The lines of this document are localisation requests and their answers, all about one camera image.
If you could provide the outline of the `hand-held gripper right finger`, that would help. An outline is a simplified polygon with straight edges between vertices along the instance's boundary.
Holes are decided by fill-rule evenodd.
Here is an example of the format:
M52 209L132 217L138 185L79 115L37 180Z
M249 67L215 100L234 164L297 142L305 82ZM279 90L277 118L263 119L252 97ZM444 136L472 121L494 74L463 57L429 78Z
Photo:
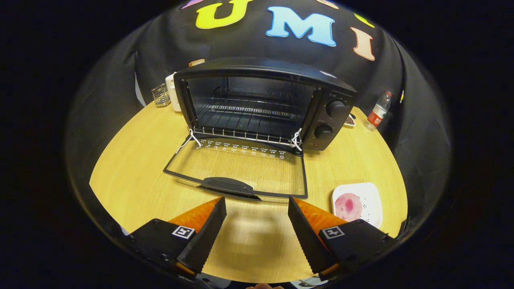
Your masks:
M288 217L312 272L323 281L371 265L397 242L360 218L347 222L293 196Z

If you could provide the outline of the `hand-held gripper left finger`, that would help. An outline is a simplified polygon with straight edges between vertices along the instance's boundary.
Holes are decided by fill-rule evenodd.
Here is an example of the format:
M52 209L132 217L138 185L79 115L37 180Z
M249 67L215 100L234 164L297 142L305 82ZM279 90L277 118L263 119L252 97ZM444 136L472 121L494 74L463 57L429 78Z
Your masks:
M194 279L202 272L225 217L225 198L219 197L169 221L154 218L122 241L159 269Z

